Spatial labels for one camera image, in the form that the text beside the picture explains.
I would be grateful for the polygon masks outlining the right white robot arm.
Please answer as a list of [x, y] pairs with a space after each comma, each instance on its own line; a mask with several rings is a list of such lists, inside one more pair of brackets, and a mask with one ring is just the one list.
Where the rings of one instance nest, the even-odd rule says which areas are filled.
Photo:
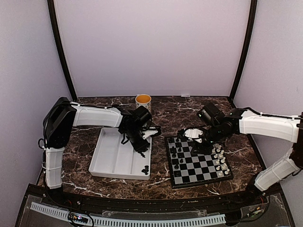
[[274, 115], [256, 112], [250, 107], [233, 108], [224, 114], [214, 104], [206, 104], [198, 117], [208, 129], [189, 128], [184, 136], [194, 141], [194, 152], [210, 154], [211, 147], [233, 134], [255, 134], [287, 140], [293, 143], [287, 153], [252, 179], [252, 187], [242, 194], [242, 202], [252, 205], [260, 192], [303, 168], [303, 116]]

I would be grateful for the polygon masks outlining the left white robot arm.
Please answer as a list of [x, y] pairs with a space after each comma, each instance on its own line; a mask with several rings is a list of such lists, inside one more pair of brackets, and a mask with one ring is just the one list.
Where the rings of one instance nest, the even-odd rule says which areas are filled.
[[117, 128], [123, 136], [122, 144], [130, 142], [134, 150], [144, 156], [150, 146], [147, 139], [160, 134], [159, 127], [151, 123], [152, 115], [143, 106], [126, 110], [121, 105], [84, 105], [60, 97], [43, 120], [43, 137], [38, 141], [39, 148], [44, 150], [44, 184], [50, 189], [49, 200], [56, 206], [67, 202], [66, 194], [58, 188], [62, 186], [62, 155], [74, 127]]

